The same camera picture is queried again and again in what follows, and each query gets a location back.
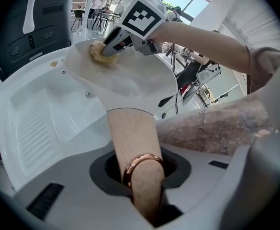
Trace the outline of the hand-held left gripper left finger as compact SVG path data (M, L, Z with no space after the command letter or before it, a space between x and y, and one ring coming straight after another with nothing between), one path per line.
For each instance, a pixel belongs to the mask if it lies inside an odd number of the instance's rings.
M118 176L113 151L89 151L58 161L20 189L15 200L41 220L43 229L152 229Z

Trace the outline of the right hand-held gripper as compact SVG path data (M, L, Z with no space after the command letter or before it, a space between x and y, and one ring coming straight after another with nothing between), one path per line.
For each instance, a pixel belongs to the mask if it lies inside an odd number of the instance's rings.
M102 55L113 56L134 46L144 55L159 54L162 45L149 36L167 19L167 9L160 0L132 0L115 27L104 40Z

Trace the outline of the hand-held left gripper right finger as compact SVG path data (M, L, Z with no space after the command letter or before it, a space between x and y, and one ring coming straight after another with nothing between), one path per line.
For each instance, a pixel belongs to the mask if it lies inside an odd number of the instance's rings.
M190 162L191 172L178 188L165 191L182 214L164 230L241 230L266 211L280 191L280 131L238 148L233 156L167 146Z

